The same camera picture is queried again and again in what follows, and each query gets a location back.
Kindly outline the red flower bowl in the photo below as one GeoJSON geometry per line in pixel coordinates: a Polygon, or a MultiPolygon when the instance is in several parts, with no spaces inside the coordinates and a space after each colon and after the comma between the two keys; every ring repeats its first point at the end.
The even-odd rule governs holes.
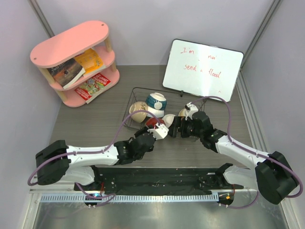
{"type": "Polygon", "coordinates": [[[150,119],[147,120],[145,125],[148,126],[149,128],[156,128],[156,124],[158,123],[165,124],[165,122],[161,118],[155,119],[151,117],[150,119]]]}

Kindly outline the beige flower bowl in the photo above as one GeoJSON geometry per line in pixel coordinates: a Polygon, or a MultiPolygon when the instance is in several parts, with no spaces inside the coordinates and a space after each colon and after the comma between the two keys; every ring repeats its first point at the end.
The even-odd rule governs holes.
{"type": "Polygon", "coordinates": [[[137,123],[141,123],[147,117],[145,111],[148,110],[148,105],[145,102],[137,101],[133,103],[129,108],[129,114],[132,114],[131,119],[137,123]]]}

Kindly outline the teal plaid bowl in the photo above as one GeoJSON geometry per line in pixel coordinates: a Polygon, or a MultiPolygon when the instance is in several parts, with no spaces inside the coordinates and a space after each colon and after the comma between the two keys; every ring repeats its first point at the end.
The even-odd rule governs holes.
{"type": "Polygon", "coordinates": [[[165,96],[161,93],[150,93],[146,98],[146,104],[156,110],[165,110],[167,106],[167,100],[165,96]]]}

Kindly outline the black wire dish rack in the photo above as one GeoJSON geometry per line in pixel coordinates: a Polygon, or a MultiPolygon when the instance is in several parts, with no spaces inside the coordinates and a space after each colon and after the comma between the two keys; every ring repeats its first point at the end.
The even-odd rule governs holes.
{"type": "MultiPolygon", "coordinates": [[[[129,115],[129,109],[131,105],[135,102],[145,102],[146,98],[151,93],[161,93],[167,100],[167,106],[164,111],[164,115],[173,114],[178,116],[179,112],[184,109],[184,106],[189,103],[193,102],[198,99],[198,96],[191,95],[188,93],[181,93],[181,92],[174,92],[173,90],[155,90],[150,88],[143,88],[143,87],[134,87],[132,89],[128,104],[126,106],[125,114],[123,120],[129,115]]],[[[207,100],[200,100],[199,102],[194,103],[198,110],[204,111],[205,104],[207,100]]],[[[146,117],[145,120],[141,123],[138,123],[132,118],[129,118],[126,122],[124,122],[124,126],[129,129],[139,130],[144,127],[145,122],[149,119],[146,117]]]]}

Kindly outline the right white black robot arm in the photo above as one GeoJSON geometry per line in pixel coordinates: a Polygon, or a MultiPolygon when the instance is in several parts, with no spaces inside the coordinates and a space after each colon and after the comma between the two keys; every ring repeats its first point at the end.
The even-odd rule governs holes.
{"type": "Polygon", "coordinates": [[[292,169],[283,154],[256,151],[231,138],[226,132],[213,127],[205,112],[192,117],[175,116],[169,121],[169,135],[173,138],[195,137],[203,146],[238,161],[244,168],[224,165],[215,176],[216,185],[227,188],[237,184],[257,190],[267,201],[279,204],[299,186],[292,169]]]}

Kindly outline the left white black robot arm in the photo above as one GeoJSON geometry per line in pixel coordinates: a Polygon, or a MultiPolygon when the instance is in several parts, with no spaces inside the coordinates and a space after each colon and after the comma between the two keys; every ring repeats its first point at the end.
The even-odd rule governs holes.
{"type": "Polygon", "coordinates": [[[126,165],[141,160],[145,153],[153,151],[156,140],[149,131],[102,147],[68,146],[64,140],[57,140],[35,156],[36,184],[45,186],[65,180],[97,190],[102,179],[95,172],[95,165],[126,165]]]}

